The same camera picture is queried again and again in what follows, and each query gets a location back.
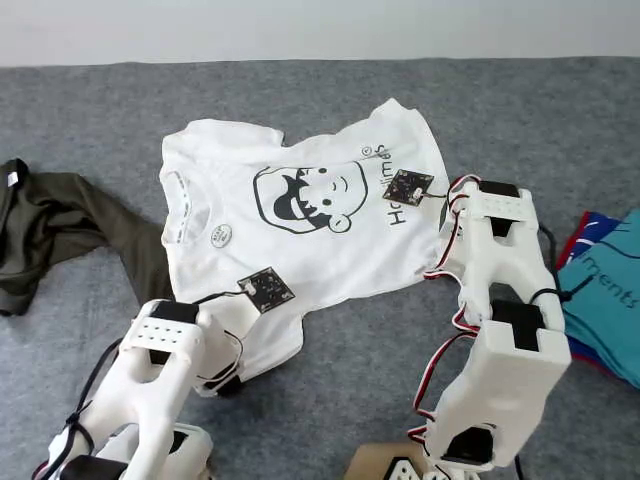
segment teal shirt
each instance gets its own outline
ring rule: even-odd
[[[640,388],[640,210],[560,270],[571,290],[563,305],[567,335],[592,347],[616,375]]]

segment white t-shirt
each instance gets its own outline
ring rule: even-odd
[[[295,294],[263,315],[244,295],[203,305],[242,338],[242,380],[300,351],[305,313],[420,281],[442,200],[412,207],[382,195],[398,169],[433,175],[430,193],[448,187],[429,126],[393,99],[335,135],[291,147],[283,137],[198,120],[162,145],[162,240],[176,299],[238,291],[238,280],[267,267]]]

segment cartoon face print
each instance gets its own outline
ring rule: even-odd
[[[367,198],[358,162],[318,168],[271,168],[258,172],[253,190],[260,217],[292,233],[328,227],[343,233]]]

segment white tag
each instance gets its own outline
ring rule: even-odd
[[[18,183],[18,172],[11,172],[7,176],[7,186],[13,187],[16,183]]]
[[[216,248],[224,247],[231,240],[231,227],[229,225],[218,225],[211,233],[211,244]]]

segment black cable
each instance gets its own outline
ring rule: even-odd
[[[520,455],[516,455],[513,459],[513,462],[516,464],[516,475],[518,476],[518,480],[525,480],[524,473],[522,473],[522,464],[520,463]]]
[[[65,428],[68,429],[68,433],[67,433],[67,441],[64,445],[64,448],[62,449],[62,452],[60,452],[60,455],[58,455],[58,457],[51,463],[51,465],[47,465],[46,467],[47,471],[40,478],[40,480],[48,480],[49,478],[51,478],[51,476],[55,474],[55,472],[64,463],[64,461],[69,456],[69,453],[71,453],[71,449],[73,448],[73,441],[75,440],[76,432],[79,432],[87,441],[87,444],[89,445],[89,453],[93,451],[93,448],[95,446],[93,443],[93,439],[91,438],[91,435],[89,434],[87,429],[80,424],[80,415],[91,404],[91,402],[89,402],[85,405],[85,400],[87,399],[87,396],[91,391],[91,387],[93,386],[93,383],[95,382],[98,374],[100,373],[100,370],[104,366],[104,363],[107,361],[107,358],[109,358],[109,355],[111,354],[111,352],[113,352],[113,350],[115,350],[118,347],[118,345],[120,345],[121,341],[122,339],[119,338],[118,340],[113,342],[111,345],[109,345],[104,350],[104,352],[102,352],[102,355],[100,355],[100,358],[98,359],[98,363],[96,363],[95,367],[93,367],[93,370],[91,371],[91,374],[89,375],[89,378],[87,379],[86,383],[84,384],[84,387],[82,388],[82,392],[80,393],[80,399],[78,400],[78,405],[76,407],[76,410],[71,415],[69,415],[69,417],[65,421]],[[33,477],[37,476],[37,474],[38,474],[38,469],[36,469],[36,471],[34,472]]]
[[[551,230],[549,230],[544,223],[540,222],[539,224],[540,226],[540,231],[542,233],[544,233],[547,237],[547,240],[549,240],[549,263],[550,268],[549,270],[551,270],[551,275],[553,275],[553,283],[556,284],[556,289],[558,291],[562,290],[560,288],[560,278],[558,277],[558,270],[556,270],[556,237],[553,235],[553,233],[551,232]]]
[[[444,474],[444,476],[445,476],[445,477],[447,477],[447,480],[451,480],[451,477],[449,476],[449,474],[448,474],[447,472],[445,472],[444,470],[442,470],[438,465],[436,465],[436,468],[437,468],[438,470],[440,470],[440,471]]]
[[[206,297],[202,297],[200,300],[196,300],[193,302],[194,305],[200,305],[201,303],[208,302],[209,300],[213,300],[219,297],[235,297],[237,295],[246,295],[247,292],[218,292],[212,293],[211,295],[207,295]]]
[[[231,333],[229,330],[225,330],[224,333],[226,335],[229,335],[230,337],[233,337],[236,342],[238,342],[238,345],[240,346],[240,349],[238,351],[238,355],[236,356],[236,359],[234,360],[233,364],[230,365],[231,368],[226,367],[225,369],[221,370],[218,375],[224,373],[224,375],[222,375],[222,378],[218,378],[218,376],[216,375],[215,377],[201,377],[200,375],[196,375],[196,377],[198,377],[201,380],[207,380],[209,382],[222,382],[224,380],[226,380],[230,375],[232,375],[238,368],[238,364],[240,363],[240,359],[242,358],[242,354],[244,353],[244,345],[242,344],[242,340],[240,340],[236,335],[234,335],[233,333]]]
[[[576,293],[578,293],[580,290],[582,290],[584,287],[589,285],[594,278],[595,278],[594,275],[588,276],[583,281],[581,281],[577,286],[575,286],[569,291],[561,292],[556,290],[555,288],[542,288],[533,294],[533,296],[531,297],[531,300],[529,300],[529,304],[532,304],[534,300],[538,298],[540,295],[542,295],[543,293],[553,293],[554,295],[558,295],[558,298],[562,303],[570,302],[573,299],[573,296]]]
[[[536,300],[536,298],[545,293],[553,293],[554,295],[558,295],[560,302],[570,302],[573,296],[584,287],[589,285],[594,277],[593,275],[591,275],[590,277],[585,278],[572,290],[563,291],[560,288],[560,278],[558,276],[558,270],[556,269],[556,237],[553,235],[551,230],[549,230],[542,222],[540,223],[540,231],[544,233],[549,240],[549,270],[551,271],[551,275],[553,275],[553,283],[555,283],[556,288],[542,288],[538,290],[531,296],[529,304],[532,304]]]

